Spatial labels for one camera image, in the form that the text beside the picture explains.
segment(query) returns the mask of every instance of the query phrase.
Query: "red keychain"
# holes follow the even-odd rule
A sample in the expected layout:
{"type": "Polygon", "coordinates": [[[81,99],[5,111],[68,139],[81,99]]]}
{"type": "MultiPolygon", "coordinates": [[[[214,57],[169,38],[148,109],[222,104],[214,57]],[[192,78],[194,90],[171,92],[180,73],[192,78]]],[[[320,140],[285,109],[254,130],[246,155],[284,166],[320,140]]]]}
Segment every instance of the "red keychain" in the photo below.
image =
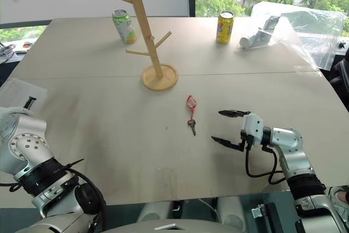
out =
{"type": "Polygon", "coordinates": [[[193,135],[196,136],[196,131],[195,131],[195,124],[196,124],[196,122],[193,119],[194,111],[196,109],[196,100],[192,97],[192,95],[188,96],[188,98],[186,100],[186,105],[189,108],[189,110],[191,111],[191,117],[188,120],[188,126],[191,127],[193,135]]]}

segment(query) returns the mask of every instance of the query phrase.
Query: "wooden table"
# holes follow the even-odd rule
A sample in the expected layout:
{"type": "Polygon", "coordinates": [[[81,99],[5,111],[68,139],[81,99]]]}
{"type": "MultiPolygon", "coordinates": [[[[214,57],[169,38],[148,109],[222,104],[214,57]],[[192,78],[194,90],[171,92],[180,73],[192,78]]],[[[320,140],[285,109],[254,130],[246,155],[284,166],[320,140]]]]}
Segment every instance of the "wooden table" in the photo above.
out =
{"type": "MultiPolygon", "coordinates": [[[[237,37],[216,44],[216,19],[150,21],[155,36],[173,32],[159,48],[160,60],[180,74],[167,92],[143,86],[140,74],[150,62],[124,53],[128,46],[110,18],[55,20],[12,74],[48,90],[39,117],[47,121],[50,149],[63,164],[85,158],[76,168],[109,205],[287,189],[249,178],[245,154],[210,138],[239,141],[241,120],[219,115],[222,109],[249,110],[270,127],[297,129],[319,179],[328,186],[349,183],[349,114],[320,72],[282,45],[235,52],[237,37]],[[186,124],[189,94],[197,100],[195,137],[186,124]]],[[[245,22],[236,20],[237,34],[245,22]]],[[[141,51],[142,41],[135,46],[141,51]]],[[[271,168],[270,154],[253,148],[251,172],[271,168]]],[[[4,173],[1,179],[11,181],[4,173]]],[[[3,207],[32,206],[24,190],[0,188],[0,195],[3,207]]]]}

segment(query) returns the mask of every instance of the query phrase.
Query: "clear plastic bag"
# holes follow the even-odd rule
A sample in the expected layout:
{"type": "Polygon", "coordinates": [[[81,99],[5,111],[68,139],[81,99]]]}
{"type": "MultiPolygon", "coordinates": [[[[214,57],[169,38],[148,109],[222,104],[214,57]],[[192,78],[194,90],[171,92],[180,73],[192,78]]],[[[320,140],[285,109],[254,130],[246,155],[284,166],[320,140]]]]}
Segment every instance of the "clear plastic bag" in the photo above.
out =
{"type": "Polygon", "coordinates": [[[261,2],[252,9],[251,27],[242,48],[283,42],[314,67],[330,70],[346,16],[324,11],[261,2]]]}

